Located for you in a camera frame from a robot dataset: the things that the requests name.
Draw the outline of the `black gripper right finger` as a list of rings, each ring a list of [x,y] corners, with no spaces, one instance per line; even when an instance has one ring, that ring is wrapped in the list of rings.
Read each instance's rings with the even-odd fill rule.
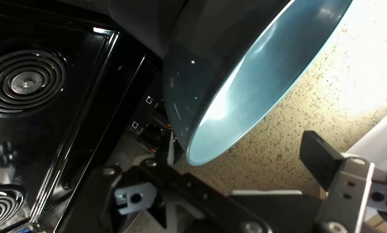
[[[387,223],[387,171],[361,157],[344,157],[314,131],[303,132],[299,158],[327,193],[315,233],[361,233],[367,207]]]

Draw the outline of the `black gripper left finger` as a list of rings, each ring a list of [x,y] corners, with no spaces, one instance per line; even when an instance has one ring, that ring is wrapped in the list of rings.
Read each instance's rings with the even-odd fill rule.
[[[80,183],[58,233],[124,233],[147,212],[168,233],[270,233],[256,212],[158,157],[124,171],[92,170]]]

